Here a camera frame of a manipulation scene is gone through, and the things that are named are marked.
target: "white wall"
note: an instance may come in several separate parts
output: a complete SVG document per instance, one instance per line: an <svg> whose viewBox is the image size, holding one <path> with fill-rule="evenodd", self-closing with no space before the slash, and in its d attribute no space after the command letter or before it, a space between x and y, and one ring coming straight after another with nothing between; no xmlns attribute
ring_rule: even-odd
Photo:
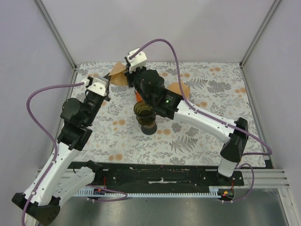
<svg viewBox="0 0 301 226"><path fill-rule="evenodd" d="M301 1L285 0L246 63L245 73L273 159L301 210Z"/></svg>
<svg viewBox="0 0 301 226"><path fill-rule="evenodd" d="M155 38L181 61L240 62L273 0L43 0L76 63L122 61ZM165 44L149 61L174 61Z"/></svg>
<svg viewBox="0 0 301 226"><path fill-rule="evenodd" d="M0 221L21 225L11 202L23 192L49 156L50 141L26 111L35 90L70 83L72 70L32 0L3 1L0 7ZM67 90L32 100L32 110L54 135Z"/></svg>

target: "floral pattern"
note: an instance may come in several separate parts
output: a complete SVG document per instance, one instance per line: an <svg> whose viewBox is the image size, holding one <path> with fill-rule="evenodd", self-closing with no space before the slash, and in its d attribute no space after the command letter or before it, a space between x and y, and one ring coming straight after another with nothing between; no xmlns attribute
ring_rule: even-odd
<svg viewBox="0 0 301 226"><path fill-rule="evenodd" d="M115 63L82 63L76 82L93 74L111 71ZM148 63L165 79L165 86L177 81L173 62ZM181 79L190 87L189 100L220 116L248 120L249 131L257 135L252 111L238 64L180 63ZM85 98L84 87L75 87L72 96ZM218 165L222 143L215 137L187 123L157 116L158 130L147 136L133 112L134 90L110 86L110 102L104 102L91 129L93 133L75 161ZM261 145L250 138L245 153L262 152ZM242 163L264 167L262 156L244 156Z"/></svg>

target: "wire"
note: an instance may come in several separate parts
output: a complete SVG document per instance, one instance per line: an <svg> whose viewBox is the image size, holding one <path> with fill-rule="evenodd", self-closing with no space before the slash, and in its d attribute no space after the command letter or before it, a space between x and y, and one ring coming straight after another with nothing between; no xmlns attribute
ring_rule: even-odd
<svg viewBox="0 0 301 226"><path fill-rule="evenodd" d="M112 192L112 193L119 193L119 194L124 194L125 196L121 197L121 198L117 198L117 199L109 199L109 200L93 200L94 202L115 202L115 201L121 201L127 198L127 193L125 192L119 192L119 191L114 191L111 189L107 189L107 188L103 188L103 187L99 187L99 186L95 186L95 185L87 185L88 187L93 187L93 188L97 188L97 189L101 189L104 190L106 192Z"/></svg>
<svg viewBox="0 0 301 226"><path fill-rule="evenodd" d="M203 111L196 110L196 108L194 108L194 107L190 104L190 102L187 100L187 98L186 98L185 95L184 95L183 87L182 87L182 84L181 84L181 76L180 76L180 67L179 67L178 57L177 57L177 55L176 55L176 53L175 53L175 50L174 50L172 44L171 44L169 41L167 41L167 40L165 40L165 39L154 39L154 40L152 40L152 41L149 41L148 43L146 43L145 45L143 45L140 49L138 49L132 56L130 56L129 59L130 59L130 60L133 59L133 58L134 58L136 55L138 55L142 50L144 50L144 49L145 49L146 47L148 47L150 44L152 44L152 43L154 43L154 42L157 42L157 41L162 41L162 42L166 43L166 44L170 47L170 49L171 49L171 51L172 51L172 53L173 53L173 55L174 55L174 60L175 60L176 68L177 68L178 82L179 82L179 87L180 87L181 94L182 94L183 99L184 99L184 101L186 102L186 104L187 104L193 111L196 111L197 113L200 113L200 114L202 114L202 115L204 115L204 116L206 116L206 117L208 117L208 118L210 118L210 119L213 119L213 120L215 120L215 121L217 121L217 122L219 122L219 123L221 123L221 124L223 124L223 125L225 125L225 126L231 127L231 128L236 129L236 130L238 130L238 131L240 131L240 132L242 132L242 133L245 133L246 135L248 135L248 136L254 138L254 139L257 140L258 142L260 142L261 144L263 144L263 145L267 148L267 150L268 150L267 153L255 153L255 152L253 152L253 153L245 153L245 154L243 154L243 156L245 156L245 155L271 155L271 154L273 154L273 151L272 151L272 149L270 148L270 146L269 146L268 144L266 144L263 140L261 140L260 138L258 138L257 136L255 136L255 135L249 133L248 131L245 131L245 130L243 130L243 129L241 129L241 128L235 126L235 125L228 124L228 123L226 123L226 122L223 121L223 120L220 120L220 119L218 119L218 118L215 118L214 116L211 116L211 115L209 115L209 114L207 114L207 113L205 113L205 112L203 112Z"/></svg>
<svg viewBox="0 0 301 226"><path fill-rule="evenodd" d="M254 175L254 170L253 170L252 166L251 166L249 163L244 163L244 164L241 164L240 166L236 167L236 169L240 169L240 168L242 168L242 167L245 166L245 165L249 166L250 169L251 169L251 172L252 172L252 183L251 183L250 189L247 191L247 193L246 193L244 196L242 196L242 197L240 197L240 198L238 198L238 199L236 199L236 200L223 201L223 202L225 202L225 203L238 202L238 201L240 201L240 200L246 198L246 197L251 193L251 191L252 191L252 189L253 189L253 187L254 187L254 181L255 181L255 175Z"/></svg>
<svg viewBox="0 0 301 226"><path fill-rule="evenodd" d="M27 109L27 112L28 114L30 115L30 117L32 118L32 120L46 133L46 135L50 138L50 140L52 141L53 143L53 146L54 146L54 156L52 158L52 162L55 162L56 161L56 158L57 158L57 153L58 153L58 148L57 148L57 145L56 145L56 142L55 142L55 139L51 136L51 134L39 123L39 121L34 117L34 115L32 114L32 111L30 109L30 102L32 100L32 98L37 95L38 93L40 92L43 92L43 91L46 91L46 90L49 90L49 89L56 89L56 88L69 88L69 87L76 87L76 86L81 86L81 85L84 85L83 82L81 83L76 83L76 84L67 84L67 85L55 85L55 86L48 86L48 87L45 87L45 88L42 88L42 89L39 89L35 92L33 92L27 99L27 102L26 102L26 109ZM24 205L24 208L23 208L23 212L22 212L22 219L21 219L21 223L22 223L22 226L25 226L25 215L26 215L26 210L27 210L27 207L33 197L33 194L38 190L38 187L39 185L41 184L42 180L45 178L45 176L48 174L48 172L50 171L53 163L50 163L49 166L46 168L45 172L43 173L43 175L41 176L41 178L38 180L37 184L35 185L35 187L33 188L32 190L32 193L30 194L30 196L28 197L25 205Z"/></svg>

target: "floor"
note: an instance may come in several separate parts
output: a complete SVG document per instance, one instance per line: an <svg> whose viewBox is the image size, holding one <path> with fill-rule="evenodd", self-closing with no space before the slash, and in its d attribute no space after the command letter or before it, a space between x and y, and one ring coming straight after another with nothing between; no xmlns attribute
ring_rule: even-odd
<svg viewBox="0 0 301 226"><path fill-rule="evenodd" d="M237 189L235 196L246 190ZM129 198L92 203L73 197L51 226L288 226L277 189L254 190L245 200Z"/></svg>
<svg viewBox="0 0 301 226"><path fill-rule="evenodd" d="M90 74L104 76L115 63L82 63L76 82ZM148 63L165 79L165 86L176 82L174 63ZM181 63L181 78L190 87L189 100L225 118L248 120L249 131L257 134L246 89L238 64ZM74 88L72 96L85 98L85 88ZM218 165L222 147L215 137L192 125L157 117L157 133L144 135L133 112L134 90L110 87L110 102L105 102L92 126L93 134L75 161ZM249 139L246 152L262 152L261 145ZM242 163L264 167L262 156L245 156Z"/></svg>

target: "purple cable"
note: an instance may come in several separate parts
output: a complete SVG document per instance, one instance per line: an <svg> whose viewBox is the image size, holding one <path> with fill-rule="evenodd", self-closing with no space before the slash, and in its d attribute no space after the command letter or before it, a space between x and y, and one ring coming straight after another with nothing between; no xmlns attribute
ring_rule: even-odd
<svg viewBox="0 0 301 226"><path fill-rule="evenodd" d="M183 99L184 99L184 101L186 102L186 104L187 104L193 111L195 111L196 109L190 104L190 102L187 100L187 98L186 98L185 95L184 95L183 87L182 87L182 84L181 84L181 76L180 76L180 67L179 67L178 57L177 57L177 55L176 55L176 53L175 53L175 50L174 50L173 46L171 45L171 43L170 43L169 41L167 41L167 40L165 40L165 39L154 39L154 40L152 40L152 41L149 41L148 43L146 43L145 45L143 45L140 49L138 49L138 51L135 52L132 56L130 56L129 59L130 59L130 60L133 59L133 58L134 58L136 55L138 55L143 49L145 49L145 48L148 47L150 44L152 44L152 43L154 43L154 42L157 42L157 41L165 42L165 43L170 47L171 51L173 52L174 60L175 60L175 65L176 65L176 68L177 68L178 81L179 81L179 86L180 86L181 94L182 94ZM215 118L214 116L211 116L211 115L209 115L209 114L207 114L207 113L205 113L205 112L202 112L202 111L200 111L200 110L197 110L197 113L200 113L200 114L202 114L202 115L204 115L204 116L206 116L206 117L208 117L208 118L210 118L210 119L213 119L213 120L215 120L215 121L221 123L222 125L231 127L231 128L233 128L233 129L236 129L236 130L238 130L238 131L240 131L240 132L245 133L246 135L248 135L248 136L254 138L255 140L257 140L258 142L262 143L262 144L267 148L267 150L268 150L267 153L256 153L256 152L252 152L252 153L245 153L245 154L243 154L243 156L245 156L245 155L271 155L271 154L273 154L273 151L272 151L272 149L270 148L270 146L269 146L268 144L266 144L263 140L261 140L260 138L256 137L255 135L249 133L248 131L245 131L245 130L243 130L243 129L237 127L237 126L234 126L234 125L231 125L231 124L227 124L225 121L222 121L222 120L220 120L220 119L218 119L218 118Z"/></svg>
<svg viewBox="0 0 301 226"><path fill-rule="evenodd" d="M236 167L236 169L240 169L242 168L243 166L249 166L250 169L251 169L251 172L252 172L252 183L251 183L251 186L250 186L250 189L248 190L248 192L244 195L244 196L241 196L240 198L236 199L236 200L232 200L232 201L224 201L225 203L233 203L233 202L238 202L244 198L246 198L252 191L253 187L254 187L254 181L255 181L255 175L254 175L254 170L252 168L252 166L249 164L249 163L244 163L244 164L241 164L240 166Z"/></svg>
<svg viewBox="0 0 301 226"><path fill-rule="evenodd" d="M93 188L97 188L97 189L101 189L101 190L104 190L104 191L107 191L107 192L113 192L113 193L119 193L119 194L124 194L125 196L121 197L121 198L117 198L117 199L109 199L109 200L94 200L94 202L115 202L115 201L121 201L121 200L124 200L127 198L127 193L125 192L118 192L118 191L114 191L114 190L111 190L111 189L106 189L106 188L103 188L103 187L98 187L98 186L95 186L95 185L87 185L88 187L93 187Z"/></svg>
<svg viewBox="0 0 301 226"><path fill-rule="evenodd" d="M34 117L34 115L32 114L32 111L30 109L30 102L32 100L32 98L37 95L38 93L40 92L43 92L43 91L46 91L46 90L49 90L49 89L56 89L56 88L69 88L69 87L76 87L76 86L81 86L81 85L84 85L83 82L81 83L77 83L77 84L69 84L69 85L55 85L55 86L48 86L48 87L45 87L45 88L42 88L42 89L39 89L35 92L33 92L27 99L27 102L26 102L26 109L28 111L28 114L30 115L30 117L32 118L32 120L46 133L46 135L50 138L50 140L52 141L53 143L53 146L55 148L55 154L52 158L52 161L56 161L56 158L57 158L57 153L58 153L58 149L57 149L57 145L56 145L56 142L55 142L55 139L51 136L51 134L38 122L38 120ZM35 187L33 188L32 190L32 193L36 192L39 185L41 184L42 180L44 179L44 177L47 175L47 173L50 171L51 167L52 167L53 163L50 163L50 165L47 167L47 169L45 170L45 172L43 173L43 175L41 176L41 178L38 180L37 184L35 185ZM25 226L25 214L26 214L26 210L27 210L27 207L31 201L33 197L33 194L31 194L29 197L28 197L28 200L23 208L23 212L22 212L22 226Z"/></svg>

